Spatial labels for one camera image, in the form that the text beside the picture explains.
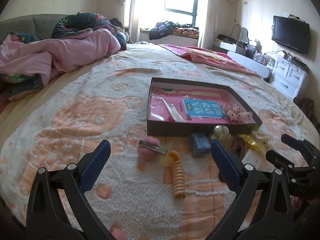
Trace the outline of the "left human hand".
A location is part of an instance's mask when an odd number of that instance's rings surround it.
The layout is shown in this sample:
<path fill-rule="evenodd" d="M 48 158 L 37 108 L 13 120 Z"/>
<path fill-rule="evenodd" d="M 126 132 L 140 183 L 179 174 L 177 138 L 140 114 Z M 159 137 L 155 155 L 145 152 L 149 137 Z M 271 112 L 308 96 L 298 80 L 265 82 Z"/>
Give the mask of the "left human hand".
<path fill-rule="evenodd" d="M 121 229 L 121 224 L 118 221 L 112 224 L 109 231 L 116 240 L 127 240 L 124 231 Z"/>

